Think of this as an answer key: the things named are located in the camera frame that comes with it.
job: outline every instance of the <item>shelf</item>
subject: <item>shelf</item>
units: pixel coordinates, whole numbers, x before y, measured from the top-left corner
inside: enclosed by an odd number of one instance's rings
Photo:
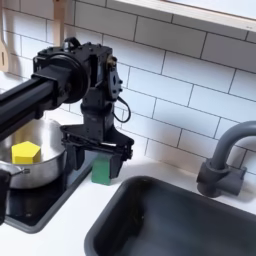
[[[117,0],[135,6],[146,7],[158,11],[168,12],[199,20],[205,20],[221,25],[240,28],[256,32],[256,19],[240,17],[232,14],[211,11],[180,3],[173,3],[163,0]]]

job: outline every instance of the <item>cable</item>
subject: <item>cable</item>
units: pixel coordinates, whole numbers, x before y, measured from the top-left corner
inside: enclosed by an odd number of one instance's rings
[[[122,104],[124,104],[126,107],[127,107],[127,109],[128,109],[128,117],[126,118],[126,120],[121,120],[121,119],[119,119],[117,116],[116,116],[116,114],[114,113],[114,117],[116,118],[116,120],[118,120],[120,123],[127,123],[130,119],[131,119],[131,109],[130,109],[130,107],[129,107],[129,105],[121,98],[121,97],[118,97],[117,98],[117,100],[118,101],[120,101]]]

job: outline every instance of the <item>sink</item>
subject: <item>sink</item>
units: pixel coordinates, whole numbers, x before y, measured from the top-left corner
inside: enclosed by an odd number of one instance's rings
[[[255,256],[256,216],[150,177],[125,181],[86,256]]]

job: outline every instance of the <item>faucet spout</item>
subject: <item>faucet spout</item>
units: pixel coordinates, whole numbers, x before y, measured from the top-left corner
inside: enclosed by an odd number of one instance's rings
[[[211,167],[216,170],[226,168],[226,162],[235,143],[245,137],[256,136],[256,121],[238,124],[226,131],[216,147],[211,159]]]
[[[197,188],[201,194],[218,197],[222,191],[233,195],[240,193],[246,169],[231,169],[226,162],[234,144],[249,136],[256,136],[256,121],[238,124],[223,134],[213,157],[207,159],[199,171]]]

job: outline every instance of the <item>white subway tile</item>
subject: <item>white subway tile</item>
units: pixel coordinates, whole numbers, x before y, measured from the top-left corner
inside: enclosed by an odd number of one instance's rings
[[[21,11],[46,19],[53,19],[53,0],[21,0]],[[75,1],[67,1],[65,22],[74,24]]]
[[[139,17],[135,41],[200,57],[205,35],[202,31]]]
[[[164,61],[164,51],[114,37],[103,37],[103,43],[114,49],[113,54],[123,64],[160,73]]]
[[[136,16],[77,2],[75,24],[79,27],[132,40]]]
[[[46,111],[45,118],[55,120],[58,123],[60,123],[61,125],[71,125],[71,124],[82,124],[83,123],[82,116],[70,113],[70,112],[60,109],[60,108],[52,110],[52,111]]]
[[[52,46],[49,43],[45,43],[45,42],[31,39],[24,36],[21,37],[21,41],[22,41],[22,56],[29,59],[33,59],[35,56],[37,56],[38,52]]]
[[[256,102],[195,86],[190,107],[237,122],[256,119]]]
[[[21,37],[10,32],[4,31],[4,41],[10,53],[21,55]]]
[[[64,36],[65,38],[76,37],[81,44],[87,42],[102,44],[102,34],[69,25],[64,27]],[[53,22],[51,20],[47,20],[47,42],[53,43]]]
[[[123,81],[122,87],[127,87],[128,77],[129,77],[130,67],[123,65],[121,63],[117,64],[117,71],[119,78]]]
[[[205,161],[203,157],[151,140],[148,142],[146,156],[194,173],[199,172]]]
[[[180,128],[134,113],[130,121],[122,125],[122,129],[171,146],[177,146],[181,132]]]
[[[106,5],[106,0],[80,0],[80,1],[88,3],[88,4],[95,4],[95,5],[100,5],[100,6]]]
[[[221,118],[215,138],[220,139],[221,136],[227,130],[229,130],[231,127],[233,127],[237,124],[238,124],[237,122],[233,122],[233,121],[229,121],[229,120]],[[236,145],[243,147],[243,148],[247,148],[252,151],[256,151],[256,137],[251,136],[251,137],[241,139],[236,143]]]
[[[247,151],[242,167],[246,167],[247,171],[256,174],[256,153],[252,151]]]
[[[228,92],[235,70],[175,54],[166,53],[163,74],[218,91]]]
[[[182,130],[179,148],[191,153],[211,158],[216,148],[218,141],[193,133]]]
[[[145,155],[148,139],[121,129],[118,129],[118,131],[134,140],[134,145],[132,146],[133,157]]]
[[[3,20],[4,30],[39,40],[46,38],[45,19],[5,9]]]
[[[24,82],[24,79],[9,73],[0,72],[0,87],[4,90],[10,90]]]
[[[19,11],[20,9],[20,0],[1,0],[3,2],[3,7]]]
[[[219,122],[219,117],[162,100],[156,102],[154,119],[211,137]]]
[[[156,102],[155,98],[127,89],[120,93],[120,97],[128,103],[132,112],[152,117]],[[127,107],[119,101],[116,102],[116,106],[127,110]]]
[[[192,85],[144,70],[131,68],[128,88],[160,99],[187,105]]]
[[[247,37],[247,41],[256,43],[256,33],[255,32],[249,32],[249,35]]]
[[[218,141],[215,139],[182,130],[179,148],[206,158],[212,158],[217,144]],[[239,168],[244,154],[245,149],[233,147],[227,163]]]
[[[126,4],[126,3],[118,2],[115,0],[108,0],[107,7],[120,10],[120,11],[137,14],[140,16],[149,17],[156,20],[162,20],[167,22],[170,22],[172,20],[172,14],[170,13],[161,12],[161,11],[157,11],[149,8],[140,7],[140,6],[135,6],[132,4]]]
[[[31,75],[33,74],[32,60],[18,57],[15,55],[11,55],[10,60],[11,60],[10,73],[17,76],[26,77],[26,78],[31,77]]]
[[[230,94],[256,100],[256,74],[237,70]]]
[[[203,59],[256,72],[256,44],[208,34]]]
[[[189,17],[179,15],[174,15],[172,23],[243,40],[245,39],[247,34],[246,30],[223,26],[220,24],[192,19]]]

